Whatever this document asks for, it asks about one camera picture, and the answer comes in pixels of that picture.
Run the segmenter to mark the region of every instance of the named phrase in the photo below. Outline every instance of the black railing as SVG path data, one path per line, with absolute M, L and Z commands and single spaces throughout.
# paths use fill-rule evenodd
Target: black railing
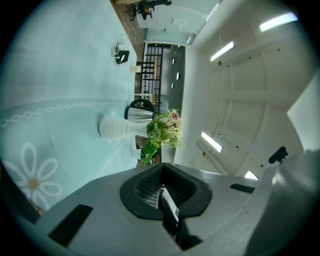
M 160 113 L 161 104 L 161 76 L 162 76 L 162 64 L 163 64 L 163 52 L 164 45 L 148 44 L 146 58 L 143 62 L 138 62 L 141 65 L 141 85 L 143 88 L 142 94 L 154 94 L 155 95 L 155 112 Z M 142 98 L 152 102 L 152 98 L 149 96 L 143 96 Z

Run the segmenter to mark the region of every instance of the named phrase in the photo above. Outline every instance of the black vent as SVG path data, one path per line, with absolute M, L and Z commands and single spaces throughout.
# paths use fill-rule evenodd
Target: black vent
M 165 188 L 176 207 L 179 207 L 196 192 L 196 186 L 191 181 L 187 180 L 185 176 L 183 177 L 166 167 L 164 167 L 164 169 L 163 180 L 165 181 Z
M 158 208 L 160 189 L 163 186 L 161 181 L 161 169 L 152 172 L 139 181 L 135 187 L 135 194 L 148 205 Z

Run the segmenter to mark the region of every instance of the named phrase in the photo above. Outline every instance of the white vase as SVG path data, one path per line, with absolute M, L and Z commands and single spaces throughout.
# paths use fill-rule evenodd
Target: white vase
M 116 116 L 105 116 L 99 124 L 102 137 L 109 140 L 120 140 L 133 135 L 147 136 L 148 122 L 130 122 Z
M 141 149 L 132 149 L 131 150 L 131 157 L 141 160 Z

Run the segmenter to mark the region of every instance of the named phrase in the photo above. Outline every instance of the light blue wall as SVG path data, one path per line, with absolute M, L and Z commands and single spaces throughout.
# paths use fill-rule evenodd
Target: light blue wall
M 172 5 L 183 6 L 209 14 L 220 0 L 171 0 Z
M 141 29 L 181 30 L 198 34 L 206 23 L 207 15 L 207 12 L 171 4 L 155 6 L 154 11 L 152 10 L 152 18 L 148 16 L 143 20 L 138 14 L 137 19 Z M 180 28 L 180 25 L 172 24 L 173 17 L 186 19 L 185 25 Z
M 151 29 L 149 28 L 145 34 L 145 40 L 148 41 L 168 41 L 186 44 L 188 42 L 189 37 L 191 40 L 189 45 L 193 42 L 196 37 L 195 34 L 179 31 L 179 30 L 164 30 L 164 29 Z

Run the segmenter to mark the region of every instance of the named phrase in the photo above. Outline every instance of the white ceiling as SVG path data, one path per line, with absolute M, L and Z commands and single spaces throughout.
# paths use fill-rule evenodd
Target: white ceiling
M 244 177 L 252 170 L 261 177 L 281 146 L 289 156 L 303 151 L 287 111 L 311 81 L 316 65 L 298 22 L 260 32 L 261 23 L 288 12 L 283 6 L 239 0 L 232 10 L 232 1 L 221 3 L 186 48 L 185 147 L 176 150 L 174 162 L 231 176 Z M 230 41 L 235 48 L 210 62 Z M 202 132 L 214 134 L 223 152 L 210 147 Z

